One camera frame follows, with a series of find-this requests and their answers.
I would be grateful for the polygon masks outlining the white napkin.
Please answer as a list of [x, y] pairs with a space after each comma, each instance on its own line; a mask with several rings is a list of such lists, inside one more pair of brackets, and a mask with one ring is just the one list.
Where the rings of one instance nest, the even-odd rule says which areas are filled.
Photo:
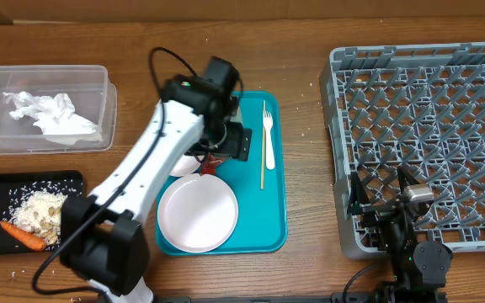
[[33, 126], [39, 127], [47, 140], [66, 146], [78, 141], [102, 141], [99, 127], [76, 113], [75, 106], [67, 93], [55, 97], [33, 96], [20, 93], [3, 93], [6, 103], [13, 102], [16, 110], [9, 115], [14, 120], [25, 116], [33, 118]]

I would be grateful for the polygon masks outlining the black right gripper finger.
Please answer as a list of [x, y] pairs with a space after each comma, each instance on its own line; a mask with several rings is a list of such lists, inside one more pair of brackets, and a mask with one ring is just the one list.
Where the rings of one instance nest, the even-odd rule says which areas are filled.
[[401, 195], [405, 195], [409, 186], [419, 184], [419, 181], [404, 166], [397, 167], [397, 178]]
[[347, 213], [349, 215], [362, 215], [366, 212], [365, 208], [370, 203], [370, 200], [365, 192], [365, 186], [362, 184], [358, 173], [352, 172], [350, 177], [351, 190]]

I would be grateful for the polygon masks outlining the pink bowl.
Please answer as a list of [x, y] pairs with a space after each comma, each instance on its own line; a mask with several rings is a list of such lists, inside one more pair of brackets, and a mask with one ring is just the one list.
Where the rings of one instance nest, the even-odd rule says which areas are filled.
[[175, 166], [173, 167], [171, 173], [169, 174], [172, 177], [183, 177], [185, 175], [194, 173], [197, 171], [201, 166], [201, 160], [203, 156], [181, 156], [181, 158], [177, 161]]

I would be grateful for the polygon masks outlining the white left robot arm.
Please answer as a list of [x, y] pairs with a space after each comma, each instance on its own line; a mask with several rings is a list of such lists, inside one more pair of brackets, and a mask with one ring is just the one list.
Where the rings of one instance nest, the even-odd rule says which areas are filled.
[[61, 264], [88, 281], [101, 302], [151, 302], [142, 229], [156, 195], [186, 153], [245, 161], [252, 131], [231, 120], [236, 76], [177, 75], [160, 88], [148, 126], [120, 165], [88, 196], [61, 209]]

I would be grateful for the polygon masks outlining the red snack wrapper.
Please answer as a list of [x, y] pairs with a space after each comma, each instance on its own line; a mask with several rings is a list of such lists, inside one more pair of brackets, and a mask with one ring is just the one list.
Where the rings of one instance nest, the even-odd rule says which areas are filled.
[[224, 158], [208, 156], [201, 164], [200, 175], [216, 175], [216, 169], [225, 162]]

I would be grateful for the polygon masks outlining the orange carrot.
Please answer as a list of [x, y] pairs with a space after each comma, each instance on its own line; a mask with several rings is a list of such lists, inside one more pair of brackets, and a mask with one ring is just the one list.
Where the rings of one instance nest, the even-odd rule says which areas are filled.
[[6, 221], [1, 221], [0, 226], [16, 240], [24, 244], [27, 248], [34, 251], [43, 251], [47, 248], [47, 243], [35, 234], [24, 231]]

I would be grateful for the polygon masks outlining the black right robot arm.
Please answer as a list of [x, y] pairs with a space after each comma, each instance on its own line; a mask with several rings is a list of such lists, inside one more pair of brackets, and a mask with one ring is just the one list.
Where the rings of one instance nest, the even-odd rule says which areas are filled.
[[420, 183], [405, 167], [397, 168], [400, 193], [383, 205], [371, 205], [360, 177], [351, 174], [348, 213], [359, 215], [361, 225], [375, 228], [379, 248], [389, 255], [394, 280], [382, 282], [370, 293], [349, 295], [350, 286], [364, 273], [375, 268], [373, 263], [355, 274], [344, 286], [341, 300], [359, 302], [446, 303], [446, 284], [453, 258], [444, 244], [419, 241], [414, 222], [429, 212], [434, 194], [428, 184]]

